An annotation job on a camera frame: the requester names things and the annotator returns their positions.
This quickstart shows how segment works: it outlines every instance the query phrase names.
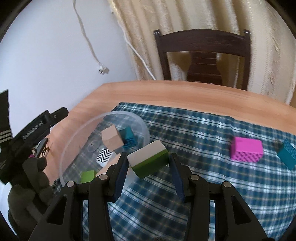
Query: dark wooden chair back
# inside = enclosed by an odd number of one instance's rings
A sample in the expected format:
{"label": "dark wooden chair back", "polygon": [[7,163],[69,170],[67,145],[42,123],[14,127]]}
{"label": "dark wooden chair back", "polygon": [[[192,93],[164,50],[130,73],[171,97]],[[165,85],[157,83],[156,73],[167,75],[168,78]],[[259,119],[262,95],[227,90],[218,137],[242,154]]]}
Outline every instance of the dark wooden chair back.
{"label": "dark wooden chair back", "polygon": [[160,30],[155,30],[154,36],[165,80],[172,80],[167,52],[226,53],[244,57],[242,89],[247,90],[251,57],[250,32],[248,30],[244,31],[244,36],[212,29],[191,29],[166,35],[161,35]]}
{"label": "dark wooden chair back", "polygon": [[191,65],[187,71],[188,82],[223,85],[222,76],[217,68],[217,53],[190,52]]}

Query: pink textured block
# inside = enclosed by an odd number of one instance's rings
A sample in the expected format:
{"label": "pink textured block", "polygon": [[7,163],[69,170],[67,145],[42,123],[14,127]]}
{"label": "pink textured block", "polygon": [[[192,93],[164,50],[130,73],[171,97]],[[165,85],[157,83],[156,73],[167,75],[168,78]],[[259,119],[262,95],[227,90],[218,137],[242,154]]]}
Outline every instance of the pink textured block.
{"label": "pink textured block", "polygon": [[230,157],[236,161],[258,162],[263,156],[262,141],[235,137],[230,147]]}

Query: black and white zigzag block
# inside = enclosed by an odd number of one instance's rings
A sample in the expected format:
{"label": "black and white zigzag block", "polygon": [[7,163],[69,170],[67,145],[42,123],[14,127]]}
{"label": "black and white zigzag block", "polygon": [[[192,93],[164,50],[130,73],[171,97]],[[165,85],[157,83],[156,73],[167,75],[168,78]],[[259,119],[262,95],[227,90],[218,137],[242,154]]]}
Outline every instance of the black and white zigzag block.
{"label": "black and white zigzag block", "polygon": [[110,151],[108,149],[102,149],[101,152],[98,154],[96,161],[98,163],[104,163],[109,161],[111,155],[112,155],[113,151]]}

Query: green block in bowl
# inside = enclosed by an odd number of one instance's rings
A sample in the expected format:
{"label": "green block in bowl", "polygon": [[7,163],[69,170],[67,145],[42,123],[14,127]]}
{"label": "green block in bowl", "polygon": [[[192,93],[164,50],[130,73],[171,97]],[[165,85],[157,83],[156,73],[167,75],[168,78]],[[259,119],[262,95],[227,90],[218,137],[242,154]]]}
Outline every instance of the green block in bowl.
{"label": "green block in bowl", "polygon": [[161,141],[157,140],[129,154],[127,159],[137,176],[145,178],[166,166],[169,154]]}
{"label": "green block in bowl", "polygon": [[96,172],[94,170],[83,172],[81,175],[81,183],[91,182],[96,178]]}

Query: white wall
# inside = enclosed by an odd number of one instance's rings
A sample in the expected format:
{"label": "white wall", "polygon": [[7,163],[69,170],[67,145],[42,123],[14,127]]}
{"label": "white wall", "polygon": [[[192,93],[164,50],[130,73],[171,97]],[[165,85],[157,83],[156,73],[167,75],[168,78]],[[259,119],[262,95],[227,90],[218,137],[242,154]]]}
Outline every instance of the white wall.
{"label": "white wall", "polygon": [[[72,0],[33,0],[0,43],[0,91],[9,89],[14,135],[45,110],[72,109],[103,83],[136,79],[107,0],[77,0],[76,7],[98,59],[110,72],[97,72]],[[4,215],[7,190],[0,195]]]}

